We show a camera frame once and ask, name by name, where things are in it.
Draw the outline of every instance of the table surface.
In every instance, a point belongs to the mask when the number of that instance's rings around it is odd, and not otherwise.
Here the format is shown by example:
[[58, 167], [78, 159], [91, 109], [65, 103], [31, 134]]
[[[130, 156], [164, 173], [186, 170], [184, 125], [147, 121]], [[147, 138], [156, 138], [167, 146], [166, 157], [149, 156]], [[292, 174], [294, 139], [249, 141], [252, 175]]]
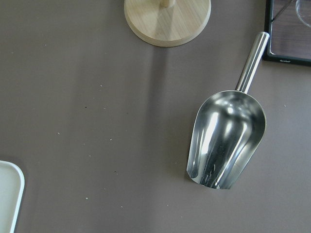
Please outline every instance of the table surface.
[[122, 0], [4, 1], [0, 160], [25, 189], [16, 233], [311, 232], [311, 67], [262, 61], [263, 141], [230, 190], [186, 174], [200, 105], [233, 89], [265, 1], [213, 1], [202, 33], [149, 45]]

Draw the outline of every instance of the wooden paper towel holder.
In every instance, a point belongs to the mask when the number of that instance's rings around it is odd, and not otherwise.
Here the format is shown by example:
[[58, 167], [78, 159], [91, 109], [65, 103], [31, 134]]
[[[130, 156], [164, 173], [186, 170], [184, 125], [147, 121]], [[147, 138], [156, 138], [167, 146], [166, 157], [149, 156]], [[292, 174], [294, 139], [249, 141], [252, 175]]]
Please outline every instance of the wooden paper towel holder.
[[206, 26], [210, 0], [125, 0], [124, 14], [132, 31], [145, 42], [173, 47], [185, 44]]

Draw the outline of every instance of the round wooden disc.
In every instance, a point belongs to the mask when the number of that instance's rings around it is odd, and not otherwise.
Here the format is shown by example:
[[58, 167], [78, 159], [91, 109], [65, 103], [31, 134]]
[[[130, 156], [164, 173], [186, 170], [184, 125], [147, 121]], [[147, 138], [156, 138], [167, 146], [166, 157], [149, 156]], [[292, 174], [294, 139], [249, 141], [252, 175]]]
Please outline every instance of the round wooden disc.
[[185, 44], [206, 26], [210, 0], [176, 0], [172, 7], [160, 0], [125, 0], [125, 18], [132, 31], [152, 45], [172, 47]]

